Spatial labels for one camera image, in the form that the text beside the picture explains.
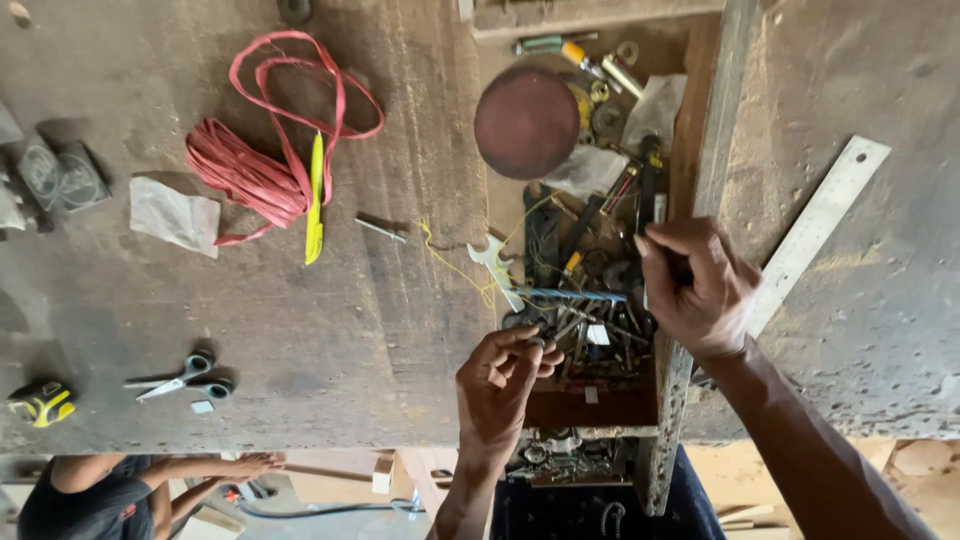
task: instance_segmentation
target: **metal ruler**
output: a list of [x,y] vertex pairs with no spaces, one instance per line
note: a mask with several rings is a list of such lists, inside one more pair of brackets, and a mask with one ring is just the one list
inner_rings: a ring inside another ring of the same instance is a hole
[[763,286],[747,331],[757,337],[773,318],[863,186],[890,154],[890,147],[854,135],[797,222],[763,268]]

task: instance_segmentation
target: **person's left hand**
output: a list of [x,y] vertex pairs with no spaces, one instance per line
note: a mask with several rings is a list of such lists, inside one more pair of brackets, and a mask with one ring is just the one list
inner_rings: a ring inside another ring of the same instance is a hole
[[535,327],[488,333],[457,372],[461,458],[484,460],[502,469],[516,447],[527,398],[537,378],[549,377],[564,361],[557,344],[527,342]]

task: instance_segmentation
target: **person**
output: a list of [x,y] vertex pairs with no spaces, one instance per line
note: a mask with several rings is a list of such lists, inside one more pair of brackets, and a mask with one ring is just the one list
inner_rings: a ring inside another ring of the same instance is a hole
[[[804,538],[935,538],[747,334],[761,275],[733,251],[715,220],[649,225],[636,246],[650,311],[730,402]],[[675,254],[686,257],[692,283],[675,280]],[[534,382],[564,359],[553,343],[529,344],[536,332],[487,335],[457,373],[460,457],[427,538],[481,538],[494,494],[491,540],[724,538],[682,446],[666,512],[658,518],[643,515],[631,487],[532,489],[523,480],[498,482]]]
[[[227,483],[283,468],[274,454],[163,457],[57,455],[17,520],[19,540],[166,540],[170,526]],[[170,500],[171,479],[208,477]]]

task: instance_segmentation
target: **sanding disc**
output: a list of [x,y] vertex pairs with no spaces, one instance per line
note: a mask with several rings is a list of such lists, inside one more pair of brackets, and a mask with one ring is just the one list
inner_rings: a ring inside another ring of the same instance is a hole
[[480,96],[473,134],[483,161],[497,173],[515,180],[542,178],[577,144],[577,100],[556,73],[512,67]]

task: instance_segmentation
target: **yellow handle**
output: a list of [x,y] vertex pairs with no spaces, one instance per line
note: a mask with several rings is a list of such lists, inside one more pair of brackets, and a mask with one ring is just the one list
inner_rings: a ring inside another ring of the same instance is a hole
[[320,222],[320,189],[324,176],[324,137],[317,132],[313,139],[313,156],[310,159],[310,190],[313,205],[306,213],[306,259],[310,264],[320,256],[324,248],[324,224]]

